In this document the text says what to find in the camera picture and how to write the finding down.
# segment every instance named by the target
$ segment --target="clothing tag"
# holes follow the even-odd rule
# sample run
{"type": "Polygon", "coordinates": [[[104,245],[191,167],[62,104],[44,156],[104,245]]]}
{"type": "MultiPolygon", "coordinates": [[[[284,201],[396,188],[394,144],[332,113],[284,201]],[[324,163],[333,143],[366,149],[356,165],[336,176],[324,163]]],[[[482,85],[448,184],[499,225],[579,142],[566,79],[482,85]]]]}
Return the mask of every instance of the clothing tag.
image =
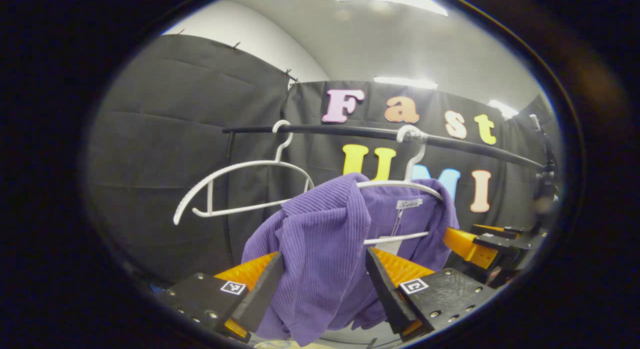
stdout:
{"type": "Polygon", "coordinates": [[[395,208],[397,210],[415,208],[420,206],[422,203],[423,203],[422,198],[413,199],[413,200],[398,200],[398,203],[395,204],[395,208]]]}
{"type": "MultiPolygon", "coordinates": [[[[390,236],[381,236],[380,239],[391,238],[390,236]]],[[[398,249],[400,249],[400,244],[402,244],[402,240],[395,240],[389,242],[378,242],[375,245],[375,248],[380,249],[381,251],[386,251],[387,253],[391,253],[394,256],[398,255],[398,249]]]]}

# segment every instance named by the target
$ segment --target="hanger hook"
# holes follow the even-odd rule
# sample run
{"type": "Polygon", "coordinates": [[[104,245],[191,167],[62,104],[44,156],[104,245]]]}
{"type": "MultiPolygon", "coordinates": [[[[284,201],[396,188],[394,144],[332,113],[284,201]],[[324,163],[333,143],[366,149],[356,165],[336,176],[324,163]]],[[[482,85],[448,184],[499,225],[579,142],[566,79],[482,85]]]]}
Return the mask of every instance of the hanger hook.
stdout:
{"type": "MultiPolygon", "coordinates": [[[[278,133],[278,129],[283,125],[290,126],[291,123],[286,121],[285,119],[276,121],[276,123],[273,126],[272,132],[278,133]]],[[[288,133],[288,137],[286,138],[286,141],[278,146],[278,150],[276,150],[276,159],[275,159],[276,162],[278,162],[278,163],[281,162],[282,149],[285,149],[286,147],[288,147],[289,144],[291,144],[291,140],[293,140],[293,133],[292,132],[288,133]]]]}
{"type": "Polygon", "coordinates": [[[398,143],[404,142],[405,141],[405,135],[407,135],[407,132],[410,132],[410,134],[413,137],[424,137],[425,138],[424,143],[420,146],[420,150],[418,150],[418,154],[416,154],[416,156],[414,156],[411,159],[409,159],[409,162],[407,162],[407,164],[406,164],[406,170],[404,171],[404,181],[406,181],[407,183],[411,183],[412,177],[414,175],[414,165],[416,165],[418,162],[420,162],[420,160],[422,160],[423,157],[425,156],[425,150],[427,148],[426,139],[429,139],[429,134],[423,132],[422,130],[416,128],[413,125],[403,125],[398,130],[398,134],[395,136],[395,141],[398,142],[398,143]]]}

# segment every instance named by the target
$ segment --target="clothing rack bar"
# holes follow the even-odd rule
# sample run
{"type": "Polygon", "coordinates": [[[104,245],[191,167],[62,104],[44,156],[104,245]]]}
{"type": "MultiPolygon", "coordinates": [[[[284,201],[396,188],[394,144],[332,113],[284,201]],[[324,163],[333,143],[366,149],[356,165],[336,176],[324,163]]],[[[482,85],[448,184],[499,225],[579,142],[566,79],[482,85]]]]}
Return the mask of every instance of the clothing rack bar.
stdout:
{"type": "MultiPolygon", "coordinates": [[[[239,126],[236,128],[224,128],[222,133],[271,133],[272,126],[239,126]]],[[[363,126],[343,126],[343,125],[282,125],[278,129],[279,133],[307,133],[307,134],[324,134],[324,135],[345,135],[350,137],[364,137],[375,139],[396,140],[398,130],[366,128],[363,126]]],[[[405,142],[413,142],[419,144],[427,144],[428,146],[453,149],[472,153],[474,155],[482,155],[490,158],[503,160],[505,162],[514,163],[523,167],[542,171],[544,165],[533,160],[510,153],[509,151],[476,144],[475,142],[462,141],[459,139],[451,139],[437,135],[428,135],[426,139],[416,138],[407,135],[405,142]]]]}

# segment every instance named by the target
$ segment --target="white ceiling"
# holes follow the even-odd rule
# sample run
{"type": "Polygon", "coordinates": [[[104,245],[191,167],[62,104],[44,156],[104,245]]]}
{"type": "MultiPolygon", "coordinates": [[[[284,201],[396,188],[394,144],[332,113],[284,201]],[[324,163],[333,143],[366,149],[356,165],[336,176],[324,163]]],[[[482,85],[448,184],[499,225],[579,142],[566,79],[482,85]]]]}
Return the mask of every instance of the white ceiling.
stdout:
{"type": "Polygon", "coordinates": [[[448,16],[371,1],[228,1],[281,27],[331,80],[424,79],[439,91],[484,104],[495,99],[518,111],[542,93],[507,48],[445,5],[448,16]]]}

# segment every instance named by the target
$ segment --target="white hanger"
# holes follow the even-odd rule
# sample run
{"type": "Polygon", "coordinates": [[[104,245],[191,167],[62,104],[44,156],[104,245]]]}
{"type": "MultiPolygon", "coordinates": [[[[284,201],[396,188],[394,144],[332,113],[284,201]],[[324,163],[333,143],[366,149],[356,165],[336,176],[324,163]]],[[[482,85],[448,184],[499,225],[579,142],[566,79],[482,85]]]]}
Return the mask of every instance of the white hanger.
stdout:
{"type": "MultiPolygon", "coordinates": [[[[413,125],[404,125],[402,126],[402,128],[400,128],[400,130],[398,130],[398,134],[395,137],[395,140],[398,143],[402,143],[403,140],[405,139],[405,135],[407,134],[407,132],[411,132],[412,135],[417,135],[420,137],[426,137],[428,138],[428,134],[423,132],[422,130],[416,128],[413,125]]],[[[404,172],[404,180],[377,180],[377,181],[371,181],[371,182],[359,182],[358,183],[358,188],[373,188],[373,187],[404,187],[404,188],[413,188],[413,189],[418,189],[418,190],[422,190],[423,192],[427,192],[429,194],[432,194],[434,197],[440,199],[441,201],[443,201],[444,199],[442,198],[442,195],[436,191],[435,189],[432,189],[428,186],[419,184],[419,183],[414,183],[411,181],[412,178],[412,174],[414,172],[414,165],[418,162],[420,162],[420,160],[423,159],[423,156],[425,156],[425,149],[427,147],[427,144],[425,142],[425,144],[423,144],[423,146],[420,147],[420,150],[418,151],[418,155],[412,157],[409,162],[406,165],[406,171],[404,172]]],[[[411,233],[408,235],[398,235],[398,236],[393,236],[393,237],[384,237],[384,238],[379,238],[379,239],[367,239],[364,240],[363,245],[372,245],[372,244],[379,244],[379,243],[389,243],[389,242],[397,242],[398,240],[409,240],[409,239],[413,239],[413,238],[420,238],[420,237],[425,237],[429,235],[429,232],[419,232],[419,233],[411,233]]]]}
{"type": "MultiPolygon", "coordinates": [[[[288,122],[286,120],[279,120],[273,126],[272,132],[278,133],[278,128],[280,126],[283,126],[284,124],[291,125],[290,122],[288,122]]],[[[282,204],[282,203],[285,203],[286,201],[288,201],[288,199],[284,199],[284,200],[279,200],[279,201],[272,201],[271,203],[264,203],[264,204],[250,205],[250,206],[247,206],[247,207],[229,208],[229,209],[226,209],[226,210],[212,211],[212,207],[213,207],[213,180],[215,180],[215,178],[217,178],[219,176],[222,176],[223,174],[229,173],[231,171],[235,171],[236,169],[246,168],[246,167],[253,167],[253,166],[256,166],[256,165],[278,165],[278,166],[281,166],[281,167],[288,167],[288,168],[291,168],[291,169],[295,169],[296,171],[301,172],[302,174],[304,174],[304,176],[306,177],[306,182],[304,183],[304,191],[305,192],[307,191],[307,189],[309,189],[309,184],[311,184],[311,188],[313,188],[314,187],[314,182],[313,182],[313,180],[311,180],[311,177],[309,176],[309,174],[307,174],[306,171],[302,170],[300,167],[297,167],[297,166],[295,166],[293,164],[281,161],[282,149],[285,149],[286,147],[288,147],[289,144],[291,144],[291,140],[292,139],[293,139],[293,133],[290,132],[290,133],[288,133],[288,138],[286,139],[286,141],[283,142],[282,144],[280,144],[280,146],[278,146],[278,150],[276,151],[275,160],[254,160],[254,161],[241,162],[239,164],[234,164],[234,165],[231,165],[231,166],[224,167],[224,168],[222,168],[222,169],[220,169],[218,171],[215,171],[214,173],[210,174],[206,178],[202,179],[199,183],[197,183],[194,187],[192,187],[191,190],[189,190],[189,192],[187,192],[187,194],[182,198],[182,200],[178,204],[178,208],[175,210],[175,214],[173,215],[173,223],[176,224],[176,226],[178,225],[178,223],[180,222],[180,217],[182,217],[183,212],[185,211],[185,208],[187,207],[187,204],[189,204],[189,202],[191,201],[191,199],[194,198],[196,193],[198,193],[200,191],[200,189],[204,188],[205,185],[208,185],[208,188],[206,188],[206,212],[202,212],[202,211],[198,210],[197,208],[193,208],[192,209],[193,212],[195,213],[195,215],[197,215],[199,217],[202,217],[202,218],[218,217],[220,215],[249,212],[251,210],[256,210],[256,209],[260,209],[260,208],[267,208],[267,207],[270,207],[270,206],[277,206],[279,204],[282,204]]]]}
{"type": "MultiPolygon", "coordinates": [[[[407,134],[407,132],[410,131],[412,132],[411,134],[413,135],[419,135],[421,137],[423,136],[428,136],[428,134],[426,134],[425,132],[423,132],[422,130],[416,128],[413,125],[404,125],[402,126],[402,128],[400,128],[400,130],[398,130],[398,134],[395,137],[396,142],[398,143],[402,143],[403,140],[405,139],[405,135],[407,134]]],[[[418,162],[420,162],[420,160],[423,159],[423,156],[425,156],[425,149],[427,147],[427,144],[425,142],[425,144],[423,144],[420,147],[420,150],[418,151],[418,155],[412,157],[411,159],[409,159],[409,162],[406,165],[406,171],[404,172],[404,180],[377,180],[377,181],[368,181],[368,182],[359,182],[358,188],[363,189],[363,188],[374,188],[374,187],[404,187],[404,188],[413,188],[413,189],[418,189],[418,190],[422,190],[423,192],[427,192],[429,194],[432,194],[434,197],[440,199],[441,201],[443,201],[444,199],[442,198],[441,194],[436,191],[435,189],[432,189],[426,185],[422,185],[420,183],[415,183],[411,181],[412,178],[412,174],[414,172],[414,165],[418,162]]]]}

